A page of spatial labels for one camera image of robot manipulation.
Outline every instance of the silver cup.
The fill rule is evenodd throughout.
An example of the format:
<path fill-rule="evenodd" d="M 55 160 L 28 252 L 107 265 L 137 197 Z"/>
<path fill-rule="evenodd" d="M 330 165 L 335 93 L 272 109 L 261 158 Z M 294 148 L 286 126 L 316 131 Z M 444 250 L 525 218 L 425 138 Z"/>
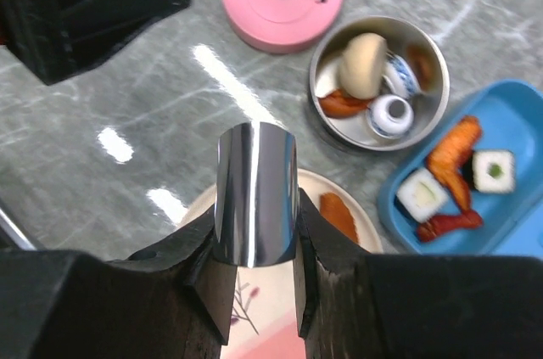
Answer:
<path fill-rule="evenodd" d="M 292 260 L 299 211 L 294 136 L 243 123 L 219 140 L 214 255 L 245 267 Z"/>

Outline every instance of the blue plastic box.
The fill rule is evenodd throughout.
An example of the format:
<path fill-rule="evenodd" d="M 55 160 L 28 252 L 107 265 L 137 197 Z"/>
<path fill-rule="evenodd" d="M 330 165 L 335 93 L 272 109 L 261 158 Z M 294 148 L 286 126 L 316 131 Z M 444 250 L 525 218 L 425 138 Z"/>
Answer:
<path fill-rule="evenodd" d="M 483 136 L 474 149 L 515 154 L 517 185 L 512 194 L 472 192 L 472 208 L 484 220 L 475 230 L 459 229 L 429 243 L 415 234 L 417 223 L 400 212 L 396 192 L 441 138 L 464 115 L 475 115 Z M 381 222 L 407 249 L 420 254 L 532 255 L 543 259 L 543 94 L 523 81 L 499 81 L 453 110 L 381 187 Z M 439 213 L 458 214 L 451 199 Z"/>

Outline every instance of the silver bowl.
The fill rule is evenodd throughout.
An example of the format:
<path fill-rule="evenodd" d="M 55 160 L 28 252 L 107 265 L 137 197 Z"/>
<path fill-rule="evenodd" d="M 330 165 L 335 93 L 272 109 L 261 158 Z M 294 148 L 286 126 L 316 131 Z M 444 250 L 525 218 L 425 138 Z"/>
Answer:
<path fill-rule="evenodd" d="M 349 119 L 331 119 L 324 115 L 318 102 L 328 92 L 317 85 L 320 71 L 346 48 L 349 41 L 360 34 L 373 32 L 387 40 L 389 51 L 405 58 L 406 47 L 416 45 L 425 53 L 432 69 L 432 80 L 427 92 L 411 100 L 415 120 L 411 130 L 395 140 L 382 139 L 368 130 L 363 112 Z M 366 17 L 342 25 L 331 31 L 316 47 L 311 59 L 309 96 L 312 107 L 329 134 L 340 142 L 358 149 L 395 151 L 423 140 L 439 123 L 449 101 L 449 71 L 445 58 L 434 41 L 413 24 L 390 17 Z"/>

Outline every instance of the marble countertop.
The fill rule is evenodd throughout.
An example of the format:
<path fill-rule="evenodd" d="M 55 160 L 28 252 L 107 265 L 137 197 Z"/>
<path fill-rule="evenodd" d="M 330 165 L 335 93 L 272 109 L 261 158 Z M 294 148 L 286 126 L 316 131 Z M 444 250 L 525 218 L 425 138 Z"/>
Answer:
<path fill-rule="evenodd" d="M 543 88 L 542 0 L 345 0 L 339 21 L 386 14 L 421 26 L 441 46 L 451 103 L 517 77 Z M 157 24 L 107 64 L 42 85 L 0 48 L 0 199 L 48 248 L 126 258 L 175 230 L 216 179 L 216 143 L 253 118 L 281 121 L 299 166 L 358 200 L 387 251 L 400 246 L 375 199 L 406 151 L 344 154 L 307 120 L 311 50 L 256 52 L 229 28 L 221 0 Z"/>

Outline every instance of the sushi roll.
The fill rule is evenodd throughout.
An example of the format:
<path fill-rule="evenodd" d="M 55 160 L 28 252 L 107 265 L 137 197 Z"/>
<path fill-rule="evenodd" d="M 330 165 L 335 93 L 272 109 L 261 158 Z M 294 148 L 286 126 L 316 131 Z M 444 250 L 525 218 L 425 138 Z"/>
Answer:
<path fill-rule="evenodd" d="M 515 190 L 515 155 L 505 149 L 473 151 L 462 167 L 470 188 L 486 194 L 509 194 Z"/>
<path fill-rule="evenodd" d="M 414 171 L 400 185 L 396 197 L 419 223 L 435 215 L 449 200 L 449 194 L 426 168 Z"/>

